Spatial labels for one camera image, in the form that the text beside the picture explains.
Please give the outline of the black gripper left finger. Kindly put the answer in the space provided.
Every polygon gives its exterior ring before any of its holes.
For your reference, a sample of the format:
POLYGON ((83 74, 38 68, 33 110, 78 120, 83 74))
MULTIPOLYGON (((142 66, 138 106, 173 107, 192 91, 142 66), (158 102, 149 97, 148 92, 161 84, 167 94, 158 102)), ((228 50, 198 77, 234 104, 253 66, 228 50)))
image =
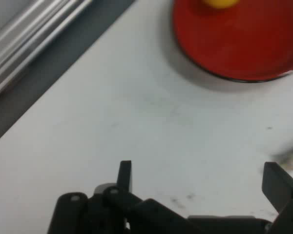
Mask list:
POLYGON ((60 196, 49 234, 198 234, 200 229, 153 199, 130 191, 131 161, 121 161, 115 184, 87 197, 73 192, 60 196))

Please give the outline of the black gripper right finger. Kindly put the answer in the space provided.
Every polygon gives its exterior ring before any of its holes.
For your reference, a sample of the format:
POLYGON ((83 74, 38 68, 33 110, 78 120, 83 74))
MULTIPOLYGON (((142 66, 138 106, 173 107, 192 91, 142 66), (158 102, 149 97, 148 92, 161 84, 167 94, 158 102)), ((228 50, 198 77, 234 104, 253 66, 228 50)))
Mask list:
POLYGON ((266 162, 262 192, 278 212, 267 233, 293 234, 293 178, 276 162, 266 162))

